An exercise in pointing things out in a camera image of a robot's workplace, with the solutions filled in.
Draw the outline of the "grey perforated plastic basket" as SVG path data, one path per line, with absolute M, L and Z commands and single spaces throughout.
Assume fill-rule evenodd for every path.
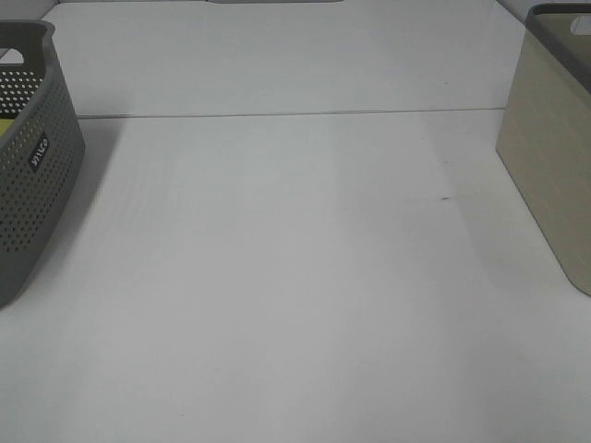
M 1 65 L 1 304 L 19 296 L 69 200 L 85 141 L 44 20 L 1 23 L 1 46 L 21 54 Z

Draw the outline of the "beige plastic basket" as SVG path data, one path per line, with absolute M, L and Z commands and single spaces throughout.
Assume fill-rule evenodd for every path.
M 532 6 L 496 151 L 567 280 L 590 293 L 590 5 Z

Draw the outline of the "yellow folded towel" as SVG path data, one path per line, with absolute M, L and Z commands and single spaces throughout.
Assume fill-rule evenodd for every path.
M 3 136 L 6 131 L 13 125 L 14 120 L 8 118 L 0 119 L 0 136 Z

